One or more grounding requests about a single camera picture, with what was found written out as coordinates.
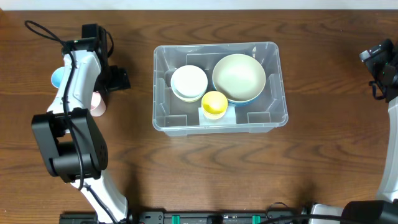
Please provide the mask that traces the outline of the white bowl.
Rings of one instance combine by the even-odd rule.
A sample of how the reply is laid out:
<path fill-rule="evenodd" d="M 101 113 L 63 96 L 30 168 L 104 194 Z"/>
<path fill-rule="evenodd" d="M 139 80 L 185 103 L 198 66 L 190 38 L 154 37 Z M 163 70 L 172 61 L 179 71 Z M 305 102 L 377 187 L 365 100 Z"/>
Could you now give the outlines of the white bowl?
<path fill-rule="evenodd" d="M 197 96 L 207 89 L 208 78 L 201 68 L 185 65 L 173 73 L 170 85 L 183 96 Z"/>

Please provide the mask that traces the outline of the yellow bowl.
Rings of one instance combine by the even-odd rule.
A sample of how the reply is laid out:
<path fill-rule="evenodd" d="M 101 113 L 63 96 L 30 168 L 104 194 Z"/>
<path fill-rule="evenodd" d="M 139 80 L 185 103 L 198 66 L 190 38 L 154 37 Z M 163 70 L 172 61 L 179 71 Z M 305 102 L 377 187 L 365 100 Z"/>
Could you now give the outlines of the yellow bowl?
<path fill-rule="evenodd" d="M 184 101 L 184 102 L 193 103 L 193 102 L 198 101 L 202 96 L 197 96 L 197 97 L 194 97 L 194 98 L 185 98 L 185 97 L 176 95 L 176 97 L 179 98 L 180 100 Z"/>

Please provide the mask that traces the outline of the yellow cup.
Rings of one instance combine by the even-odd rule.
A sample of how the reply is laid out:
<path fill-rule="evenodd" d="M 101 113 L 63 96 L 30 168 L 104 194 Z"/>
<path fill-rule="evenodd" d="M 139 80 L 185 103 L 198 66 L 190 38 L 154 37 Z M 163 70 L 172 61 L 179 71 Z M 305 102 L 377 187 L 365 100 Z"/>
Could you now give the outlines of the yellow cup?
<path fill-rule="evenodd" d="M 201 109 L 211 114 L 219 114 L 226 111 L 228 102 L 224 94 L 217 91 L 205 93 L 201 99 Z"/>

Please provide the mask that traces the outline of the large beige bowl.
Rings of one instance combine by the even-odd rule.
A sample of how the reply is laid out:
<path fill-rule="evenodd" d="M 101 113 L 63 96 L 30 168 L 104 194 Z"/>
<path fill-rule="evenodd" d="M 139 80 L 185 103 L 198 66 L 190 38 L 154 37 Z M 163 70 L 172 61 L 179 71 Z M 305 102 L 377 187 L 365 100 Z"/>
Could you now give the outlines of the large beige bowl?
<path fill-rule="evenodd" d="M 216 90 L 229 93 L 233 100 L 250 100 L 263 91 L 266 73 L 255 58 L 231 54 L 215 65 L 212 82 Z"/>

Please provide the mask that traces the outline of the dark blue bowl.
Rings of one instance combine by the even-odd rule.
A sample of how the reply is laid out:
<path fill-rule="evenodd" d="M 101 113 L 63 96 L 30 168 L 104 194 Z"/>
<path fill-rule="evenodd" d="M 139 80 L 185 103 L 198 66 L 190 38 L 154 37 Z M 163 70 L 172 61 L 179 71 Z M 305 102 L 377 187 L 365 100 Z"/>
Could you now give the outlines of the dark blue bowl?
<path fill-rule="evenodd" d="M 224 96 L 227 99 L 227 102 L 229 105 L 234 105 L 234 106 L 245 106 L 245 105 L 249 105 L 251 103 L 253 103 L 254 101 L 256 101 L 259 97 L 260 97 L 260 93 L 258 95 L 256 95 L 254 98 L 251 98 L 250 100 L 243 100 L 243 101 L 239 101 L 239 100 L 233 100 L 232 97 L 230 96 L 229 93 L 225 92 L 225 91 L 221 91 L 221 90 L 216 90 L 217 92 L 220 92 L 222 94 L 224 94 Z"/>

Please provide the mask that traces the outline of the grey bowl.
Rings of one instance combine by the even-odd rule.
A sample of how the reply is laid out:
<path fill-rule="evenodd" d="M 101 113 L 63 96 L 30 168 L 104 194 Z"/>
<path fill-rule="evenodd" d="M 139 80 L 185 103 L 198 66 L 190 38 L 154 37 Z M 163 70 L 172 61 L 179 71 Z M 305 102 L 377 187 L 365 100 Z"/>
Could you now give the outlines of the grey bowl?
<path fill-rule="evenodd" d="M 173 93 L 174 93 L 174 95 L 176 96 L 176 95 L 178 95 L 178 96 L 182 96 L 182 97 L 185 97 L 185 98 L 194 98 L 194 97 L 197 97 L 197 96 L 203 96 L 205 93 L 206 93 L 206 90 L 204 90 L 202 93 L 200 93 L 199 95 L 197 95 L 197 96 L 183 96 L 180 92 L 178 92 L 176 89 L 172 89 L 172 91 L 173 91 Z"/>

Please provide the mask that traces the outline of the cream white cup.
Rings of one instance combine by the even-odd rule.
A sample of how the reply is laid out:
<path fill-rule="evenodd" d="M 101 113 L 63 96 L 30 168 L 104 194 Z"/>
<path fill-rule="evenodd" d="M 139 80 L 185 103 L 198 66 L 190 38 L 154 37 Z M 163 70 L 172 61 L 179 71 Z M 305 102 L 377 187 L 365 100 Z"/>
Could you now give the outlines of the cream white cup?
<path fill-rule="evenodd" d="M 209 112 L 203 110 L 202 113 L 203 113 L 203 115 L 204 115 L 206 118 L 212 119 L 212 120 L 216 120 L 216 119 L 222 118 L 222 117 L 225 115 L 226 111 L 223 111 L 223 112 L 221 112 L 221 113 L 219 113 L 219 114 L 211 114 L 211 113 L 209 113 Z"/>

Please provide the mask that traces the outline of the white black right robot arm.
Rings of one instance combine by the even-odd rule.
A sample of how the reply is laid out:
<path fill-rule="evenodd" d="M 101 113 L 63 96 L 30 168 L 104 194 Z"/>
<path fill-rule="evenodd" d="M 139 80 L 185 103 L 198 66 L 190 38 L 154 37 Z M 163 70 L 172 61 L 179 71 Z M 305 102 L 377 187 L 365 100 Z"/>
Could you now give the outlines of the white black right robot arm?
<path fill-rule="evenodd" d="M 388 142 L 386 158 L 374 196 L 348 202 L 342 207 L 314 203 L 306 215 L 337 217 L 309 218 L 304 223 L 391 223 L 397 224 L 397 46 L 389 39 L 359 54 L 372 76 L 369 86 L 375 100 L 387 103 Z"/>

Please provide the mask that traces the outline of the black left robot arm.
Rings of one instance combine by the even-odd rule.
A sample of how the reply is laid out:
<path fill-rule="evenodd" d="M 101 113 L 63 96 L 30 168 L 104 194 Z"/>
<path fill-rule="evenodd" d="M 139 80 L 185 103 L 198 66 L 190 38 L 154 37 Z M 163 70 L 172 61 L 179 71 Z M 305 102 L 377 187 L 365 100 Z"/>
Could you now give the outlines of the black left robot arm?
<path fill-rule="evenodd" d="M 111 34 L 85 24 L 81 38 L 61 40 L 43 27 L 40 36 L 62 45 L 64 73 L 55 99 L 32 118 L 32 130 L 49 174 L 77 188 L 95 209 L 96 223 L 131 223 L 127 198 L 107 172 L 108 148 L 91 114 L 94 92 L 131 87 L 123 68 L 109 65 Z"/>

